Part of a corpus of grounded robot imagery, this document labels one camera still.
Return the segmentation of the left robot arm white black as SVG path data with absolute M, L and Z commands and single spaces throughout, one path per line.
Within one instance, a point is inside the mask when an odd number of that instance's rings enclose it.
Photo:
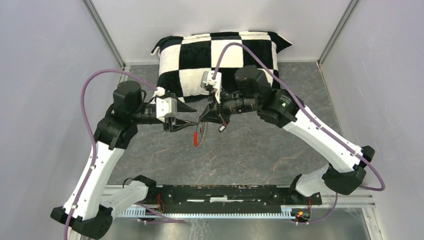
M 143 176 L 134 178 L 112 196 L 102 197 L 113 169 L 138 133 L 138 125 L 159 124 L 167 132 L 195 125 L 193 121 L 176 117 L 177 113 L 192 113 L 194 109 L 174 93 L 159 87 L 150 102 L 145 97 L 139 82 L 120 83 L 104 118 L 95 131 L 89 132 L 91 152 L 83 173 L 67 202 L 55 207 L 50 215 L 64 224 L 64 239 L 101 239 L 113 220 L 131 205 L 141 201 L 151 204 L 156 200 L 156 182 Z

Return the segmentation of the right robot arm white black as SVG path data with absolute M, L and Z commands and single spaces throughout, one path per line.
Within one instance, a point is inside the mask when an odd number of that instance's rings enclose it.
M 328 164 L 295 177 L 288 191 L 293 203 L 302 204 L 323 190 L 349 195 L 362 186 L 366 163 L 375 154 L 372 147 L 350 143 L 328 128 L 302 100 L 286 89 L 271 87 L 265 72 L 255 65 L 238 69 L 234 80 L 236 91 L 225 93 L 220 72 L 203 73 L 200 87 L 208 91 L 209 96 L 199 121 L 219 124 L 222 132 L 231 115 L 256 112 L 265 122 L 294 134 L 320 153 Z

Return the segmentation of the metal key organizer red handle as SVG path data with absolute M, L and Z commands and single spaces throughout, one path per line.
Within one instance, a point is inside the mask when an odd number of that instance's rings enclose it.
M 193 145 L 198 147 L 202 141 L 205 139 L 208 131 L 208 123 L 207 122 L 199 122 L 193 134 Z

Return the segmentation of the key with black tag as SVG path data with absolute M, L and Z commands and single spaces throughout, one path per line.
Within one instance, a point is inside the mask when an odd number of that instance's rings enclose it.
M 227 124 L 225 122 L 222 123 L 222 125 L 218 128 L 218 131 L 221 133 L 227 128 Z

